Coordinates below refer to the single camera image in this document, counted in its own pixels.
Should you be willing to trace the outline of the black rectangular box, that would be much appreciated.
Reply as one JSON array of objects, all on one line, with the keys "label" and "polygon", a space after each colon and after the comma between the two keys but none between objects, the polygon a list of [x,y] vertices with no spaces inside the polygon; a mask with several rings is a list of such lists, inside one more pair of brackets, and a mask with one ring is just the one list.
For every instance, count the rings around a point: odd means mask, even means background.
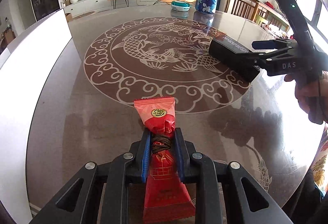
[{"label": "black rectangular box", "polygon": [[252,82],[260,73],[260,68],[247,64],[245,54],[251,51],[225,34],[212,39],[208,53],[238,73],[246,82]]}]

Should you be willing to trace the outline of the red snack packet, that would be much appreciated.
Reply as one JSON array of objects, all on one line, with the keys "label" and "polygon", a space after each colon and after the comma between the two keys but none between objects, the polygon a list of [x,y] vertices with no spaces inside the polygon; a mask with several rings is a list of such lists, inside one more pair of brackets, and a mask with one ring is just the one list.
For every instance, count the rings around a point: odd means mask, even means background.
[{"label": "red snack packet", "polygon": [[179,179],[172,153],[176,127],[175,99],[137,99],[134,107],[151,133],[143,222],[159,223],[194,216],[195,206]]}]

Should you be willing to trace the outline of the wooden dining chair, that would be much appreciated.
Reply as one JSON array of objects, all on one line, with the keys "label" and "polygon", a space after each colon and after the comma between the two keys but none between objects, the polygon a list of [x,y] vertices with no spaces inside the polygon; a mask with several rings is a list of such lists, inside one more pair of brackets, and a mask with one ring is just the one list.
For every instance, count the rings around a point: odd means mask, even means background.
[{"label": "wooden dining chair", "polygon": [[284,32],[290,28],[282,13],[259,0],[227,0],[225,12],[256,22],[258,25],[260,20],[265,19],[268,25],[272,24]]}]

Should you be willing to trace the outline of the teal white round device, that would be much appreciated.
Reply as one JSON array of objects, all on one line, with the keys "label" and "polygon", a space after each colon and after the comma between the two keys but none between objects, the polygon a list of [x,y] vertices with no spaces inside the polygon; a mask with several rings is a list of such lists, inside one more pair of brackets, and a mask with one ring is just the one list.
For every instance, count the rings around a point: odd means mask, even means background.
[{"label": "teal white round device", "polygon": [[190,4],[184,1],[172,1],[171,8],[179,12],[187,12],[190,9]]}]

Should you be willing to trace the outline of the white cardboard storage box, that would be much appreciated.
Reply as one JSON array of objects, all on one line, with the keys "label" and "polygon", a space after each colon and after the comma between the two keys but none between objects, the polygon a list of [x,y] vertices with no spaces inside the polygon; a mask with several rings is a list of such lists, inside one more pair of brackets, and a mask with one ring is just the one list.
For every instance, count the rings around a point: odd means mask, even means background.
[{"label": "white cardboard storage box", "polygon": [[1,67],[1,204],[15,223],[32,219],[26,184],[30,127],[44,84],[71,38],[65,12],[58,10],[20,34]]}]

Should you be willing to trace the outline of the white tv cabinet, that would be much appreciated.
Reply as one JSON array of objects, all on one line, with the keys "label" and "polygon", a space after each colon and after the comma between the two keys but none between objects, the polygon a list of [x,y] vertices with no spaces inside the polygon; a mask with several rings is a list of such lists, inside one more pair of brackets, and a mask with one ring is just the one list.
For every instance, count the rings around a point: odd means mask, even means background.
[{"label": "white tv cabinet", "polygon": [[64,8],[73,17],[95,11],[102,12],[124,7],[153,5],[157,0],[81,0]]}]

